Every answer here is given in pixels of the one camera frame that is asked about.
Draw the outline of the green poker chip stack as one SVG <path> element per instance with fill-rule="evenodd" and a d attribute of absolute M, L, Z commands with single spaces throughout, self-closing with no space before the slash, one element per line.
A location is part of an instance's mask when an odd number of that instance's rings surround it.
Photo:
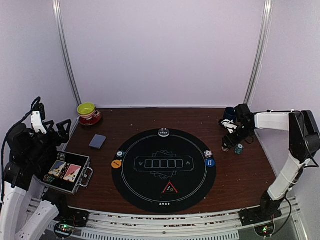
<path fill-rule="evenodd" d="M 237 155 L 240 155 L 243 151 L 244 151 L 244 146 L 242 144 L 238 144 L 234 149 L 234 152 Z"/>

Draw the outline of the orange round blind button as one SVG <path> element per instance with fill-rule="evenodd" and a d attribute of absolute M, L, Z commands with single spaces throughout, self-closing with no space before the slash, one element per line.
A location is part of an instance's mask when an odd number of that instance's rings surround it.
<path fill-rule="evenodd" d="M 115 160 L 113 160 L 112 163 L 111 163 L 111 167 L 112 167 L 113 169 L 119 169 L 121 166 L 122 166 L 122 161 L 119 160 L 119 159 L 115 159 Z"/>

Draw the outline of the blue round blind button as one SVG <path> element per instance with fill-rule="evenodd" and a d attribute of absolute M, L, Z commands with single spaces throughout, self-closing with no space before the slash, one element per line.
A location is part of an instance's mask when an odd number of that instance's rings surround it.
<path fill-rule="evenodd" d="M 208 168 L 213 168 L 216 166 L 216 162 L 213 158 L 207 158 L 205 160 L 205 165 L 208 167 Z"/>

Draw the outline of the blue white poker chip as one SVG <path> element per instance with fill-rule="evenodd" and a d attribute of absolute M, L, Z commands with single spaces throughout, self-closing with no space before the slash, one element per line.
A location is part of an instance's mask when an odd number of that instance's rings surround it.
<path fill-rule="evenodd" d="M 211 150 L 205 150 L 203 155 L 206 159 L 210 159 L 213 156 L 213 152 Z"/>

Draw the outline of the clear round dealer button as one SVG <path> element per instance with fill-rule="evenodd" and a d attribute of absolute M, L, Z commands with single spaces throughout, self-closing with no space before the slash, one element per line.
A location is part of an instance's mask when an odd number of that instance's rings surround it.
<path fill-rule="evenodd" d="M 162 127 L 158 131 L 158 135 L 162 138 L 168 137 L 170 135 L 170 130 L 168 128 Z"/>

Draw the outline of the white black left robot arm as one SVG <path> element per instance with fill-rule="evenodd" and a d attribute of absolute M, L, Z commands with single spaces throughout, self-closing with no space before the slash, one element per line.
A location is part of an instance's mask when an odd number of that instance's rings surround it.
<path fill-rule="evenodd" d="M 29 188 L 33 176 L 53 177 L 54 184 L 72 185 L 80 179 L 81 157 L 44 148 L 43 134 L 15 127 L 8 137 L 12 160 L 4 180 Z M 212 189 L 217 168 L 213 153 L 193 135 L 168 128 L 144 131 L 115 153 L 113 183 L 129 203 L 144 211 L 171 214 L 196 204 Z"/>

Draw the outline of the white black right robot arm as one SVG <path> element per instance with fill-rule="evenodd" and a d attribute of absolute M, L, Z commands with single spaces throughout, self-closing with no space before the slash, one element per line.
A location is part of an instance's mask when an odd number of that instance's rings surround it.
<path fill-rule="evenodd" d="M 234 108 L 239 125 L 222 138 L 224 149 L 233 149 L 255 130 L 275 130 L 288 133 L 287 160 L 275 181 L 260 198 L 256 216 L 268 220 L 279 209 L 289 190 L 298 183 L 304 169 L 311 168 L 320 150 L 320 131 L 310 110 L 252 112 L 246 103 Z"/>

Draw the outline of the red black triangle marker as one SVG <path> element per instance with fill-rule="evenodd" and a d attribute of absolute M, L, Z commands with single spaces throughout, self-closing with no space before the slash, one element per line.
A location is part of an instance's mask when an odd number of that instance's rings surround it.
<path fill-rule="evenodd" d="M 178 194 L 178 190 L 175 188 L 175 186 L 169 181 L 168 184 L 165 186 L 165 188 L 162 191 L 162 194 Z"/>

